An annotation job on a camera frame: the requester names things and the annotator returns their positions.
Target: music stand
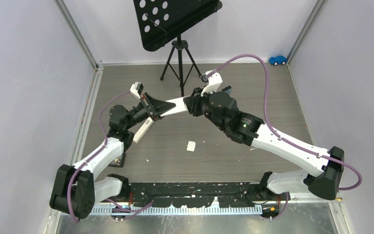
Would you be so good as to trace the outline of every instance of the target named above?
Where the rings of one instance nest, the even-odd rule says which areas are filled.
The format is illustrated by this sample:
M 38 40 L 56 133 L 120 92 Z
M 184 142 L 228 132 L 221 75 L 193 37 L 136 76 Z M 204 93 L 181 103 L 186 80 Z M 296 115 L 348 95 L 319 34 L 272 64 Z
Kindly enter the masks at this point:
M 180 82 L 181 96 L 184 96 L 184 85 L 193 67 L 196 69 L 201 79 L 204 79 L 204 77 L 200 73 L 193 56 L 188 50 L 187 41 L 181 40 L 181 34 L 221 9 L 222 3 L 219 0 L 133 1 L 135 12 L 137 14 L 141 40 L 145 50 L 156 51 L 174 38 L 177 38 L 177 40 L 174 40 L 171 43 L 172 49 L 170 56 L 168 57 L 160 80 L 164 79 L 164 74 L 166 73 L 167 67 L 170 66 Z M 170 60 L 175 49 L 177 49 L 178 52 L 178 75 L 170 64 Z M 193 63 L 185 80 L 183 79 L 183 49 L 186 50 L 191 62 Z

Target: wall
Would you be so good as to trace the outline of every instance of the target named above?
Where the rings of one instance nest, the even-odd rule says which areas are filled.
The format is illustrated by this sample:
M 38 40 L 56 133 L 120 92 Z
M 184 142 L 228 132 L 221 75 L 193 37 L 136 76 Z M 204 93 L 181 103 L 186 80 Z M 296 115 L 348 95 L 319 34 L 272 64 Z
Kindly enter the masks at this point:
M 328 1 L 291 62 L 315 142 L 362 172 L 342 194 L 354 233 L 374 232 L 374 1 Z M 356 182 L 345 170 L 342 186 Z
M 170 44 L 155 52 L 143 49 L 133 1 L 64 1 L 92 53 L 104 63 L 167 61 Z M 196 61 L 225 61 L 243 53 L 263 59 L 287 56 L 315 2 L 222 0 L 219 12 L 187 30 L 182 38 Z
M 53 0 L 0 0 L 0 234 L 43 233 L 93 73 Z

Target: wooden floor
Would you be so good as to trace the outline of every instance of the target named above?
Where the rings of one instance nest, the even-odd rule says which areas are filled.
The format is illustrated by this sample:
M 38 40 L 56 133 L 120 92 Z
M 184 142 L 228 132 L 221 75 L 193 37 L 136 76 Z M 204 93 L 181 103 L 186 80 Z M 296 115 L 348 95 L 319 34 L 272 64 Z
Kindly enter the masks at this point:
M 202 73 L 218 64 L 199 64 Z M 126 92 L 131 84 L 142 82 L 144 92 L 154 98 L 168 100 L 181 96 L 178 80 L 168 69 L 163 81 L 159 77 L 163 65 L 106 66 L 102 75 L 93 116 L 83 155 L 88 155 L 103 139 L 98 115 L 103 106 L 114 96 Z M 183 66 L 188 71 L 189 65 Z M 303 115 L 300 111 L 295 88 L 285 66 L 268 66 L 270 91 L 268 113 L 275 128 L 300 140 L 311 143 Z M 260 64 L 235 63 L 220 71 L 221 88 L 232 86 L 231 96 L 237 100 L 241 111 L 264 119 L 264 72 Z M 185 86 L 185 95 L 203 83 L 195 71 L 191 72 Z M 131 95 L 115 101 L 102 117 L 108 129 L 108 111 L 116 104 L 127 109 L 138 104 Z M 131 131 L 134 133 L 140 125 Z M 194 152 L 186 150 L 188 141 L 196 142 Z M 243 144 L 228 139 L 209 120 L 193 117 L 188 113 L 172 115 L 154 123 L 141 141 L 133 143 L 127 151 L 123 168 L 107 168 L 99 176 L 107 174 L 126 176 L 132 182 L 204 182 L 204 181 L 259 181 L 264 172 L 286 172 L 298 166 L 261 149 L 251 150 Z

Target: toy car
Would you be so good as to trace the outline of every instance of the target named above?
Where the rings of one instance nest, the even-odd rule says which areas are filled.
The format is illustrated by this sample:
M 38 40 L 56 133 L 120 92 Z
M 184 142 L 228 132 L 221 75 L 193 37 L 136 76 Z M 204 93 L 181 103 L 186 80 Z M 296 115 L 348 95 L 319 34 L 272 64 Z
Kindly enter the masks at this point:
M 269 58 L 269 63 L 272 64 L 273 66 L 278 65 L 281 63 L 282 65 L 287 64 L 287 59 L 284 56 L 277 56 L 277 57 L 271 57 Z

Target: round hole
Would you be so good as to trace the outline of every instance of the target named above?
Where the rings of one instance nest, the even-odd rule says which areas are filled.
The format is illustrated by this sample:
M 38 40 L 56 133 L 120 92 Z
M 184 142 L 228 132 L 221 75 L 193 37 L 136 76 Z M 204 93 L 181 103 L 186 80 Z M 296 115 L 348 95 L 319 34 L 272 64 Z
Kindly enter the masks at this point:
M 141 0 L 140 1 L 140 7 L 144 8 L 146 6 L 146 0 Z

